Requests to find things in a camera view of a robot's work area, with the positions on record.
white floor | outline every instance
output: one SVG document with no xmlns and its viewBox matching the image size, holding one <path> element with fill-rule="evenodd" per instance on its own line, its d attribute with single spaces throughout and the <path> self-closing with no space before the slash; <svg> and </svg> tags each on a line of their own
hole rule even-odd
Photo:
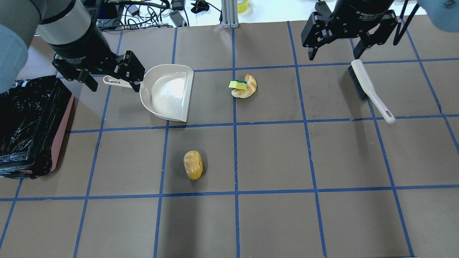
<svg viewBox="0 0 459 258">
<path fill-rule="evenodd" d="M 220 12 L 210 7 L 209 11 L 194 14 L 191 12 L 193 0 L 185 0 L 186 12 L 190 21 L 190 26 L 205 26 L 219 24 Z M 207 0 L 217 8 L 221 9 L 221 0 Z M 333 11 L 336 0 L 326 0 L 328 6 Z M 255 22 L 284 22 L 284 21 L 303 21 L 308 20 L 311 12 L 314 11 L 316 0 L 250 0 L 252 9 L 246 13 L 239 15 L 239 23 L 255 23 Z M 410 1 L 406 10 L 408 15 L 416 1 Z M 395 1 L 391 7 L 397 15 L 403 6 L 403 1 Z M 420 8 L 418 15 L 425 14 L 424 9 Z M 163 22 L 173 24 L 169 17 L 163 16 Z"/>
</svg>

trash bag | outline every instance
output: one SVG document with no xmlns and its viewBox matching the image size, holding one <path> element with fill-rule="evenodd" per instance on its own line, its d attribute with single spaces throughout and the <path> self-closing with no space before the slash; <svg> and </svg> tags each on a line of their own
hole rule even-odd
<svg viewBox="0 0 459 258">
<path fill-rule="evenodd" d="M 54 75 L 16 80 L 0 94 L 0 177 L 50 172 L 51 146 L 71 97 Z"/>
</svg>

brush handle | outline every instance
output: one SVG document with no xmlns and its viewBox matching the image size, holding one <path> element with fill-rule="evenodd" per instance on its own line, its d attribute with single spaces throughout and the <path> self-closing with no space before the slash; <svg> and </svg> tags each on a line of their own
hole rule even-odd
<svg viewBox="0 0 459 258">
<path fill-rule="evenodd" d="M 373 104 L 379 110 L 382 117 L 387 123 L 395 123 L 395 116 L 392 115 L 392 113 L 389 111 L 389 109 L 386 107 L 384 102 L 382 102 L 382 100 L 379 98 L 377 94 L 371 94 L 368 95 L 368 97 L 371 99 L 371 102 L 373 102 Z"/>
</svg>

white dustpan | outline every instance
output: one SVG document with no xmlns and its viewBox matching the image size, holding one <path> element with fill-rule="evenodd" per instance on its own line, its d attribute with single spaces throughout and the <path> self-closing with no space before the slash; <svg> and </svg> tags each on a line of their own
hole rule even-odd
<svg viewBox="0 0 459 258">
<path fill-rule="evenodd" d="M 140 100 L 155 116 L 177 122 L 188 120 L 194 71 L 185 65 L 163 64 L 150 69 L 140 83 Z M 104 83 L 131 88 L 128 82 L 105 76 Z"/>
</svg>

